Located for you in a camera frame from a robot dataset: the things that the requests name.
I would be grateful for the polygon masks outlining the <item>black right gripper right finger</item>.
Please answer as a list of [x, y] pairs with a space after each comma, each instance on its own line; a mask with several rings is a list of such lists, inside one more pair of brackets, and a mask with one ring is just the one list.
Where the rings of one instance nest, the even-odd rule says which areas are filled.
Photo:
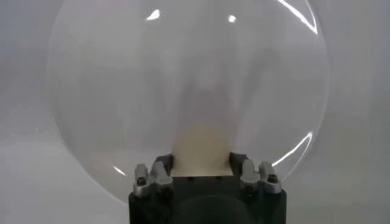
[[245, 154], [229, 154], [229, 164], [234, 176], [239, 178], [241, 189], [247, 194], [254, 194], [262, 187], [267, 194], [282, 192], [282, 184], [273, 166], [269, 162], [262, 162], [255, 169], [254, 162]]

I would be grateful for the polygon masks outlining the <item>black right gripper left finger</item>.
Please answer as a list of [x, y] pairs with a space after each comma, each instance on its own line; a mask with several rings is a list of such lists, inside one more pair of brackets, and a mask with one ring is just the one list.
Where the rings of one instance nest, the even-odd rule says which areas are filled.
[[137, 164], [135, 168], [135, 182], [133, 195], [135, 197], [147, 197], [152, 192], [159, 194], [173, 191], [173, 178], [170, 176], [173, 167], [171, 154], [158, 156], [151, 171], [145, 164]]

